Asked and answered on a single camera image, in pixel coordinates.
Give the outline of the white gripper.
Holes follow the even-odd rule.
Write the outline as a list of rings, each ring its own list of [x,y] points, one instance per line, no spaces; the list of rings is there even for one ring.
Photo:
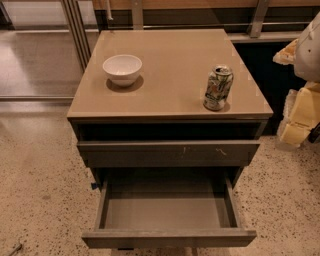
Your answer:
[[[298,40],[295,39],[286,47],[277,52],[273,61],[281,65],[294,63]],[[307,82],[296,96],[294,106],[290,113],[290,121],[313,129],[320,122],[320,83]],[[281,122],[279,125],[279,139],[281,142],[299,146],[310,134],[304,127]]]

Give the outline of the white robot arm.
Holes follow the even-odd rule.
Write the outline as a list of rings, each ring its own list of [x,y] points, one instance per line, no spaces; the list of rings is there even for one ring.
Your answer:
[[[294,74],[306,81],[298,91],[289,91],[277,131],[281,143],[299,147],[320,123],[320,13],[273,61],[292,65]]]

